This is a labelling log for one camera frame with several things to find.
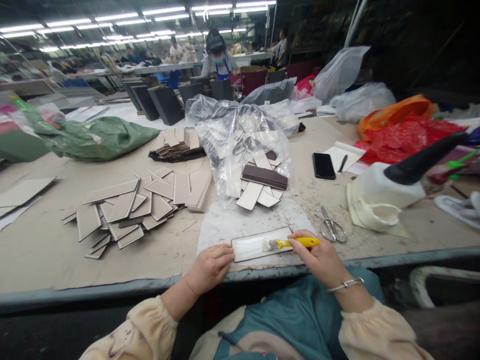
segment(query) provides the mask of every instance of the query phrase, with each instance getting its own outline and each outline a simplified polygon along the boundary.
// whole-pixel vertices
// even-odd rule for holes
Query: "beige sleeve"
[[[110,335],[90,345],[80,360],[166,360],[178,323],[160,296],[142,301]]]
[[[415,332],[395,310],[378,300],[362,313],[342,312],[338,339],[349,359],[428,359],[428,352],[415,343]]]

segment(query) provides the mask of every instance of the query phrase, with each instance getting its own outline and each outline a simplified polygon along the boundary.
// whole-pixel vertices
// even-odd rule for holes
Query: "white plastic container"
[[[413,185],[396,183],[384,174],[390,165],[373,163],[367,171],[352,183],[352,192],[371,204],[391,204],[400,209],[416,203],[427,196],[420,181]]]

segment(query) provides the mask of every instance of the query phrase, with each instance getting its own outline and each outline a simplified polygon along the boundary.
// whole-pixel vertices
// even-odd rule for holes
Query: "pen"
[[[339,173],[341,173],[344,170],[344,166],[345,166],[345,163],[347,162],[348,157],[349,157],[348,155],[345,155],[343,157],[343,160],[341,161],[340,169],[338,169]]]

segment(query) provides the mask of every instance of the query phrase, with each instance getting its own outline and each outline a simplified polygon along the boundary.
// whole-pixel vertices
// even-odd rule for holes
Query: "paintbrush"
[[[311,248],[312,246],[316,246],[320,244],[320,240],[313,238],[313,237],[297,237],[297,240],[300,244],[302,244],[306,248]],[[292,246],[287,240],[262,240],[261,242],[261,250],[263,252],[269,252],[272,250],[277,250],[281,248],[291,248]]]

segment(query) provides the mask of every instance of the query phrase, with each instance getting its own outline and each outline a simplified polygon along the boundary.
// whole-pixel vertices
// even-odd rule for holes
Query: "brush bristles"
[[[270,241],[269,240],[262,240],[261,242],[261,250],[263,252],[268,252],[272,250],[272,247],[270,246]]]

